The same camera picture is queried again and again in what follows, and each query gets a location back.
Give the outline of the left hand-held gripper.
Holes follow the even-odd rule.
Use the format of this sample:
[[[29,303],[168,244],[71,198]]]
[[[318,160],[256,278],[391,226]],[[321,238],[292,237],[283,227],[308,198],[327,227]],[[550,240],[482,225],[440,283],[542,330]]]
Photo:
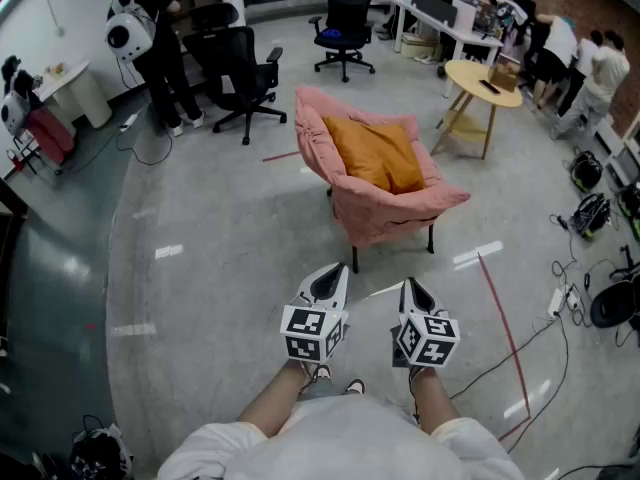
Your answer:
[[[320,365],[334,354],[345,338],[345,310],[349,267],[336,262],[308,275],[298,295],[310,306],[284,306],[280,334],[287,358],[306,365]]]

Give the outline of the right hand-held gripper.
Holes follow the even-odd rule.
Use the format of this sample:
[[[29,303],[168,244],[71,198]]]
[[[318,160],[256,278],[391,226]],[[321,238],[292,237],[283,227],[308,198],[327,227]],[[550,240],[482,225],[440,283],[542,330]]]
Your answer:
[[[459,344],[459,325],[447,312],[437,314],[440,310],[439,299],[426,285],[414,277],[404,280],[399,325],[391,329],[393,367],[444,368],[448,364]]]

